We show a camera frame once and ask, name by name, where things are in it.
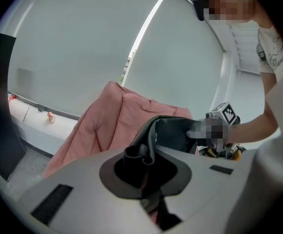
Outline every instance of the pink blanket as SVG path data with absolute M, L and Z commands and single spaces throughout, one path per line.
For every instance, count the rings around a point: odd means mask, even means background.
M 157 115 L 191 118 L 188 109 L 146 99 L 109 82 L 50 160 L 44 176 L 77 158 L 129 146 L 140 128 Z

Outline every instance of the black panel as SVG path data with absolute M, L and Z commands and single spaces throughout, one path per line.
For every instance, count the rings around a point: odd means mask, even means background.
M 15 133 L 7 98 L 8 68 L 15 41 L 14 37 L 0 34 L 0 175 L 5 180 L 25 154 Z
M 231 168 L 216 166 L 216 165 L 212 165 L 210 169 L 229 175 L 233 172 L 233 169 Z
M 64 203 L 73 187 L 58 185 L 31 213 L 38 221 L 48 225 Z

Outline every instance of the person's hand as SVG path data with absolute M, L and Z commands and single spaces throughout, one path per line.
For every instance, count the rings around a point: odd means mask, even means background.
M 198 146 L 214 145 L 220 151 L 228 143 L 230 132 L 231 129 L 223 120 L 211 117 L 194 123 L 186 135 L 195 139 Z

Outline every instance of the yellow object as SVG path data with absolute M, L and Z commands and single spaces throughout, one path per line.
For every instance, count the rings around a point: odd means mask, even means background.
M 209 156 L 209 157 L 213 157 L 213 158 L 216 158 L 216 157 L 217 157 L 216 154 L 214 154 L 214 152 L 212 151 L 211 148 L 208 148 L 208 149 L 206 150 L 205 154 L 206 154 L 207 156 Z
M 240 150 L 238 150 L 238 153 L 236 154 L 236 156 L 234 156 L 233 160 L 235 161 L 239 161 L 241 159 L 242 153 Z

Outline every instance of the gray carpet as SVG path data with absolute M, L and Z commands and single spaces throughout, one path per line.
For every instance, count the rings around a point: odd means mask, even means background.
M 26 147 L 26 154 L 7 182 L 0 176 L 0 192 L 17 201 L 32 186 L 42 180 L 50 158 Z

